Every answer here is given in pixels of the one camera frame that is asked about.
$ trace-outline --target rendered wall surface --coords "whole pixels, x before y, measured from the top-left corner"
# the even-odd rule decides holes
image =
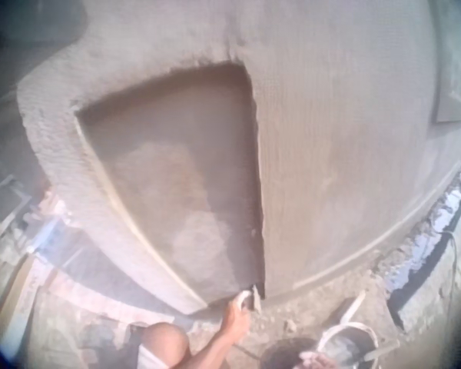
[[[438,38],[427,1],[182,4],[87,0],[85,6],[90,23],[84,36],[19,85],[24,124],[51,182],[103,252],[140,286],[184,313],[205,308],[237,293],[247,282],[262,279],[261,271],[248,270],[260,268],[260,261],[251,259],[256,255],[259,259],[261,252],[267,296],[273,297],[327,278],[375,247],[389,247],[390,238],[420,219],[457,169],[461,121],[436,122]],[[142,186],[140,203],[130,204],[126,191],[133,189],[120,185],[129,178],[126,167],[110,165],[99,146],[102,132],[93,134],[86,128],[126,125],[126,115],[118,112],[106,120],[83,114],[133,86],[143,88],[157,78],[171,78],[176,71],[222,63],[236,65],[233,68],[239,72],[229,83],[241,92],[227,94],[227,102],[213,97],[212,89],[218,91],[227,84],[225,78],[217,78],[213,88],[190,94],[193,108],[172,106],[220,121],[229,133],[240,132],[236,142],[222,149],[237,155],[236,148],[244,145],[243,156],[225,165],[235,169],[256,158],[259,178],[252,165],[241,173],[232,169],[232,178],[221,183],[202,181],[199,190],[171,189],[170,201],[151,199],[152,190]],[[244,74],[250,82],[243,81]],[[218,112],[199,111],[205,109],[206,96],[209,108],[221,109],[225,121],[217,118]],[[159,108],[151,109],[151,103],[150,99],[147,106],[141,103],[139,114],[157,114]],[[157,119],[135,119],[132,125],[153,121]],[[181,122],[172,127],[184,129]],[[140,171],[137,163],[144,158],[147,166],[168,163],[169,159],[149,152],[156,138],[168,140],[167,130],[172,129],[158,124],[159,133],[156,127],[143,130],[148,136],[140,137],[144,149],[142,157],[133,160],[135,175],[154,173],[153,168]],[[256,136],[250,130],[254,124]],[[122,128],[113,129],[121,132]],[[216,135],[225,142],[220,133]],[[122,139],[117,142],[116,135],[108,136],[111,145],[122,146]],[[257,141],[250,143],[250,138]],[[209,155],[217,149],[199,140],[192,138],[181,147],[208,145]],[[198,151],[193,153],[188,158],[195,158]],[[136,156],[135,150],[127,151],[123,160],[130,161],[131,155]],[[206,160],[200,159],[181,161],[174,176],[189,171],[211,178],[207,170],[212,165],[190,168]],[[246,184],[225,187],[243,179]],[[164,181],[158,184],[161,196]],[[148,186],[150,181],[145,178],[137,183]],[[168,209],[160,209],[161,219],[156,215],[146,219],[159,222],[158,227],[137,219],[153,201],[159,208],[171,204],[181,216],[178,224],[191,224],[202,209],[205,224],[218,223],[221,210],[192,208],[180,200],[188,194],[190,203],[198,202],[204,192],[222,188],[226,188],[225,197],[249,195],[242,208],[237,203],[229,205],[229,209],[235,206],[229,211],[234,219],[246,214],[243,209],[252,204],[248,218],[234,223],[238,232],[234,237],[239,241],[215,241],[215,260],[222,270],[205,264],[209,258],[183,265],[185,257],[177,259],[167,251],[175,242]],[[141,210],[135,214],[137,206]],[[262,245],[243,236],[243,230],[255,224],[262,228]],[[165,233],[155,235],[154,227]],[[217,233],[208,228],[200,234],[205,247],[213,243],[213,234]],[[195,238],[188,244],[197,250]],[[247,259],[242,253],[250,250],[253,256],[243,261]],[[247,270],[240,277],[233,273],[238,264]],[[214,268],[208,285],[194,278],[198,269]]]

